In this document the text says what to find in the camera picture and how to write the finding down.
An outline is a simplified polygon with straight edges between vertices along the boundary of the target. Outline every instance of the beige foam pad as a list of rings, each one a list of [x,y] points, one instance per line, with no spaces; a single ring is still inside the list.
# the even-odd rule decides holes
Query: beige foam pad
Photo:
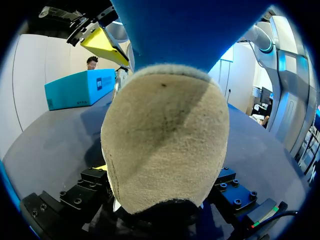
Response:
[[[170,199],[200,206],[222,168],[228,134],[228,107],[216,85],[174,74],[135,78],[101,129],[116,199],[130,214]]]

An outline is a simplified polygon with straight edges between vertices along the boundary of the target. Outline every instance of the screw hole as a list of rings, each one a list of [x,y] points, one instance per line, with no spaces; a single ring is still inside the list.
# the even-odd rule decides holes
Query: screw hole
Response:
[[[82,202],[82,200],[81,200],[81,198],[76,198],[73,202],[75,204],[80,204]]]

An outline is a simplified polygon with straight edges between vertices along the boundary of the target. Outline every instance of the black hair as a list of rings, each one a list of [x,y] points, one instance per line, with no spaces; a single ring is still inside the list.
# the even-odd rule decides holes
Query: black hair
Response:
[[[91,61],[95,61],[97,63],[98,62],[98,58],[96,56],[91,56],[91,57],[88,58],[86,63],[89,64]]]

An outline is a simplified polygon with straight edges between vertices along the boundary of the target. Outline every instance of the black cable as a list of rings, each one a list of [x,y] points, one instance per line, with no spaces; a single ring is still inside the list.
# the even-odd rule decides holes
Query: black cable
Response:
[[[278,214],[275,214],[275,215],[269,217],[268,219],[264,220],[263,222],[261,222],[259,225],[254,227],[252,230],[249,230],[248,235],[249,235],[249,237],[251,237],[256,232],[258,232],[261,228],[263,228],[265,225],[271,223],[272,221],[274,221],[276,219],[282,218],[284,216],[296,216],[297,214],[298,214],[298,211],[283,211]]]

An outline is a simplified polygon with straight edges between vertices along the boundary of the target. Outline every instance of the table surface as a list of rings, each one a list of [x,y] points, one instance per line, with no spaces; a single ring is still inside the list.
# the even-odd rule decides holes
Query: table surface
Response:
[[[100,130],[112,93],[93,106],[45,112],[14,142],[3,159],[19,198],[43,190],[59,199],[87,167],[104,165]],[[258,203],[272,198],[298,210],[309,186],[306,177],[283,145],[261,125],[229,105],[230,132],[224,166],[236,172],[240,184],[257,191]],[[232,232],[212,205],[216,239]],[[274,239],[291,221],[283,217],[269,231]]]

